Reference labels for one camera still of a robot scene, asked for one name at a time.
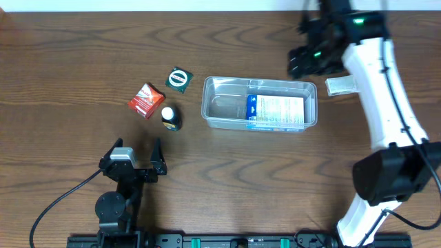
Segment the red Panadol box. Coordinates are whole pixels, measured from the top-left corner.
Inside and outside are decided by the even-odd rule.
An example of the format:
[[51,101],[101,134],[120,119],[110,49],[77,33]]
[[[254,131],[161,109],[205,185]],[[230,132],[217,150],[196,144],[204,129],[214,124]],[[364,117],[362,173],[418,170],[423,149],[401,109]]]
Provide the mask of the red Panadol box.
[[127,105],[144,119],[149,119],[164,100],[165,95],[162,92],[151,83],[146,83]]

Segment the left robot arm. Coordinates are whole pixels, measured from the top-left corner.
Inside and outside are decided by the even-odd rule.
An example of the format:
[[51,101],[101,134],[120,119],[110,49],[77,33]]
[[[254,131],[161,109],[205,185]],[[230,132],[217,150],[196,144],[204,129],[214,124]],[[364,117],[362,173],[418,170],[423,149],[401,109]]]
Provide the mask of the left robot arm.
[[158,176],[167,173],[159,138],[154,142],[150,162],[151,168],[137,168],[134,150],[124,147],[121,138],[100,159],[99,169],[116,182],[117,187],[102,194],[95,204],[99,218],[98,247],[155,246],[154,237],[138,227],[137,220],[144,184],[156,183]]

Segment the blue fever patch box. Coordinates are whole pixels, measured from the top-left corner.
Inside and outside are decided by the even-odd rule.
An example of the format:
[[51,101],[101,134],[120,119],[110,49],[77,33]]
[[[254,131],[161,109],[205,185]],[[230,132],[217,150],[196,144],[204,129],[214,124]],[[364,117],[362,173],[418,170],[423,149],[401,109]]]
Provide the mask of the blue fever patch box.
[[303,98],[250,94],[246,120],[249,130],[297,132],[305,125]]

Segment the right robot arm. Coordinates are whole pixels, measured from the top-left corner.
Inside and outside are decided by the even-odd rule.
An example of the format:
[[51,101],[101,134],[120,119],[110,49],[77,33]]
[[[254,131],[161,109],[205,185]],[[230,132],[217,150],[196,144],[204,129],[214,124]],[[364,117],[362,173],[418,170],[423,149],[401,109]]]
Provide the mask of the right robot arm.
[[319,14],[302,11],[307,44],[288,54],[294,79],[347,71],[356,81],[372,153],[353,165],[356,194],[328,247],[410,247],[408,236],[378,230],[430,180],[440,182],[440,144],[429,140],[402,84],[386,16],[354,10],[348,0],[320,0]]

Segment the white green medicine sachet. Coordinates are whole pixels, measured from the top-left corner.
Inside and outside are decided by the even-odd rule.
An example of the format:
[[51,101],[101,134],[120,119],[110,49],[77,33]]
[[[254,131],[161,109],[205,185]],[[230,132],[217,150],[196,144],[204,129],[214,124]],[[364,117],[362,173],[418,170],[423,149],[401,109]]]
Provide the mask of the white green medicine sachet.
[[328,96],[359,93],[356,80],[352,75],[328,78],[325,85]]

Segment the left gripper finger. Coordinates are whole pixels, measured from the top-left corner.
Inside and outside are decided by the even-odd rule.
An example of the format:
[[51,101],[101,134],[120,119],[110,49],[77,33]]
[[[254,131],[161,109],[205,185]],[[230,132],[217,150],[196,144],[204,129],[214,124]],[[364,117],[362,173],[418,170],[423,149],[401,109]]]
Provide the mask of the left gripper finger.
[[113,146],[105,153],[105,155],[103,156],[103,159],[109,159],[111,153],[113,152],[113,150],[115,148],[122,147],[122,146],[123,146],[123,139],[122,138],[118,138],[116,140],[116,142],[113,144]]
[[152,150],[150,162],[154,169],[165,169],[165,159],[162,153],[160,138],[156,138],[154,141],[154,149]]

